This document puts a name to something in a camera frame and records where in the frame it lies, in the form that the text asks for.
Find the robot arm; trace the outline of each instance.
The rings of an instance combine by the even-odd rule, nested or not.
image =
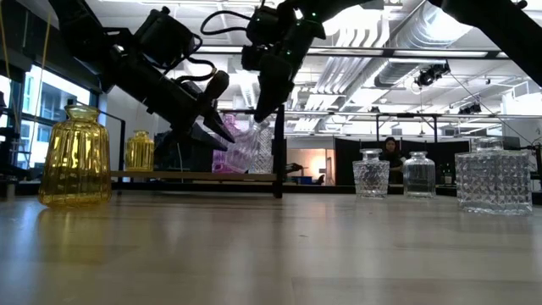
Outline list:
[[[261,94],[254,119],[261,122],[293,89],[293,80],[314,38],[325,39],[322,23],[343,9],[371,0],[286,0],[277,9],[257,8],[246,28],[244,69],[259,70]],[[429,0],[459,22],[478,27],[542,86],[542,29],[511,0]],[[302,12],[297,19],[294,10]]]
[[[158,158],[177,141],[196,141],[215,149],[226,149],[195,124],[199,115],[204,117],[205,126],[233,142],[216,112],[216,98],[229,85],[225,72],[217,72],[213,66],[212,74],[206,77],[184,76],[171,80],[165,76],[185,59],[204,62],[191,58],[201,46],[201,38],[170,17],[167,8],[161,12],[153,10],[132,35],[127,29],[104,28],[84,0],[49,2],[58,16],[60,32],[69,50],[99,77],[101,88],[108,92],[118,86],[145,104],[149,114],[156,113],[171,124],[167,141],[156,148]],[[190,81],[192,79],[211,81],[203,92]]]

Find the person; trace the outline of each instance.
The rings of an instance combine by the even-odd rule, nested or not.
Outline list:
[[[395,144],[395,138],[390,136],[386,138],[384,143],[384,151],[379,158],[381,161],[390,162],[390,183],[400,184],[402,183],[402,170],[405,158],[401,156],[397,145]]]

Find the table surface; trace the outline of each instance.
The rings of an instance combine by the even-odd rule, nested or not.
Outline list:
[[[128,192],[0,202],[0,303],[540,304],[542,210],[455,198]]]

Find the ductwork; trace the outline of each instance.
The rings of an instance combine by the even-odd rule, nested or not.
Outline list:
[[[387,47],[447,48],[470,30],[470,26],[458,23],[442,9],[425,3],[389,41]],[[362,98],[365,104],[373,103],[388,91],[385,89],[369,90],[364,87],[396,86],[418,66],[419,64],[391,63],[387,59],[371,59],[363,74],[359,75],[347,91],[346,102],[348,103],[354,98]]]

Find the yellow glass vase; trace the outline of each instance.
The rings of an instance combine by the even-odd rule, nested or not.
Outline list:
[[[81,207],[111,198],[109,134],[88,106],[64,108],[69,119],[53,127],[39,201],[49,207]]]
[[[135,135],[126,144],[126,170],[154,170],[154,141],[144,130],[134,131]]]

